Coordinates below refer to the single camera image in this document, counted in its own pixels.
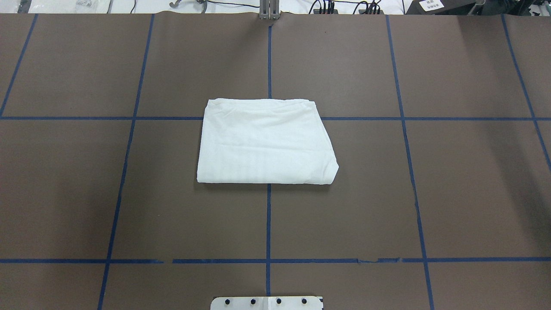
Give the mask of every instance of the sticker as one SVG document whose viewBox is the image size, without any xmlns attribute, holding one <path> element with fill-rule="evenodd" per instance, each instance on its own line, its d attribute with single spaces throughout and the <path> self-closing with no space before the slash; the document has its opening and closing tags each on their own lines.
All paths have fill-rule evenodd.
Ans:
<svg viewBox="0 0 551 310">
<path fill-rule="evenodd" d="M 425 12 L 432 11 L 432 10 L 438 10 L 444 7 L 442 2 L 440 0 L 425 0 L 420 1 L 419 4 L 425 10 Z"/>
<path fill-rule="evenodd" d="M 94 4 L 93 0 L 78 0 L 77 5 L 82 7 L 90 8 L 92 7 L 92 4 Z"/>
</svg>

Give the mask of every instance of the folded cloth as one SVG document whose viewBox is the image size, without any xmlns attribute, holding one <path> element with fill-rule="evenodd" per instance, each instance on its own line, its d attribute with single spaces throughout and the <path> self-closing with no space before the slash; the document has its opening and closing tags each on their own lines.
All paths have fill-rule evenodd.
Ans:
<svg viewBox="0 0 551 310">
<path fill-rule="evenodd" d="M 313 101 L 214 99 L 205 108 L 200 183 L 331 184 L 338 168 Z"/>
</svg>

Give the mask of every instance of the table surface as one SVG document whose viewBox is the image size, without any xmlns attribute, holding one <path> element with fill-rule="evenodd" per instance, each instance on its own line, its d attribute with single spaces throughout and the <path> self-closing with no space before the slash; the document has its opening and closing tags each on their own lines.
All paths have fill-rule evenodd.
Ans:
<svg viewBox="0 0 551 310">
<path fill-rule="evenodd" d="M 0 308 L 551 308 L 551 19 L 0 24 Z M 197 183 L 209 98 L 314 100 L 334 183 Z"/>
</svg>

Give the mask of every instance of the white towel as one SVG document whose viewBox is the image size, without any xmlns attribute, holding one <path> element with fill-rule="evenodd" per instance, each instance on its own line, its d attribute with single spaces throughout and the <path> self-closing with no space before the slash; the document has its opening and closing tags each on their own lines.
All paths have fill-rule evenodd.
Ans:
<svg viewBox="0 0 551 310">
<path fill-rule="evenodd" d="M 313 101 L 214 99 L 205 108 L 200 183 L 331 184 L 338 168 Z"/>
</svg>

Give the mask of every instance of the white cloth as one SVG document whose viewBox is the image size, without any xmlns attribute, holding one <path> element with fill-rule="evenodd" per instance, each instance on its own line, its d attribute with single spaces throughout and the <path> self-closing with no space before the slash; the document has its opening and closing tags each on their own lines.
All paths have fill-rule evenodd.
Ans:
<svg viewBox="0 0 551 310">
<path fill-rule="evenodd" d="M 338 168 L 313 101 L 214 99 L 205 108 L 200 183 L 331 184 Z"/>
</svg>

